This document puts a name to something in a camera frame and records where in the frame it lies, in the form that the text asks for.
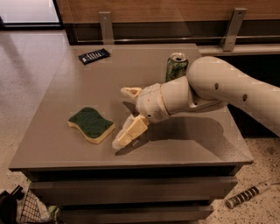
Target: table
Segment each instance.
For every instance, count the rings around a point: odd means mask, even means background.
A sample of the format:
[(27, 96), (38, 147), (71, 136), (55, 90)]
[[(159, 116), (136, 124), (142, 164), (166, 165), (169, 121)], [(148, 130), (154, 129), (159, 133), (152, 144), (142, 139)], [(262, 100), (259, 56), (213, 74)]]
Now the table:
[[(111, 56), (84, 66), (78, 55), (105, 48)], [(185, 113), (152, 124), (136, 143), (111, 144), (133, 105), (123, 87), (165, 82), (167, 59), (182, 52), (189, 63), (196, 45), (73, 46), (33, 117), (15, 157), (30, 189), (62, 208), (67, 223), (131, 223), (205, 219), (214, 199), (237, 184), (235, 174), (253, 158), (228, 108)], [(84, 107), (97, 109), (116, 129), (91, 144), (67, 120)]]

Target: white robotic arm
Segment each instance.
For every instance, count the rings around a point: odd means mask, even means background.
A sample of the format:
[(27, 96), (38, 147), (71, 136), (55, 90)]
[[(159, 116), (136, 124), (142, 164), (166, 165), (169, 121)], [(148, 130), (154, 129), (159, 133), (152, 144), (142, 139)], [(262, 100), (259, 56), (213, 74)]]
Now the white robotic arm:
[(141, 88), (122, 89), (136, 104), (113, 142), (121, 149), (142, 135), (149, 123), (169, 119), (179, 112), (200, 112), (232, 104), (280, 136), (280, 88), (256, 80), (222, 59), (195, 60), (186, 76)]

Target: floor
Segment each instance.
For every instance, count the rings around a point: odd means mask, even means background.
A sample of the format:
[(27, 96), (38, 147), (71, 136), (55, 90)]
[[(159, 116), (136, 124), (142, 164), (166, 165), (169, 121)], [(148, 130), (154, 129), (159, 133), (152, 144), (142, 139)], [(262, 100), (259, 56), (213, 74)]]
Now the floor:
[[(0, 192), (11, 192), (17, 185), (28, 189), (26, 177), (11, 172), (9, 163), (70, 47), (64, 31), (0, 32)], [(280, 139), (245, 141), (255, 162), (238, 172), (239, 184), (226, 199), (263, 181), (280, 182)], [(223, 199), (213, 208), (200, 224), (280, 223), (280, 185), (234, 209), (228, 209)]]

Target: green sponge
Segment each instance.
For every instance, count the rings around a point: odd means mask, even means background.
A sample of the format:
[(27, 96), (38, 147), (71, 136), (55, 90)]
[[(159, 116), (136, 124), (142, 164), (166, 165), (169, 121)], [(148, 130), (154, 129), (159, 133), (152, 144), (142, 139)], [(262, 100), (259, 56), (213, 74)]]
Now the green sponge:
[(70, 117), (68, 125), (79, 130), (92, 144), (99, 144), (116, 127), (113, 122), (104, 119), (94, 108), (83, 108)]

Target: can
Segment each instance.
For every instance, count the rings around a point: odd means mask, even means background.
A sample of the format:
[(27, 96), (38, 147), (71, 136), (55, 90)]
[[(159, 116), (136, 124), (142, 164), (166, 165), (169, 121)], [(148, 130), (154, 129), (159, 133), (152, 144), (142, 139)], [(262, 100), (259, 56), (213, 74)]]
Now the can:
[(165, 81), (172, 81), (186, 75), (188, 60), (182, 52), (174, 52), (167, 60)]

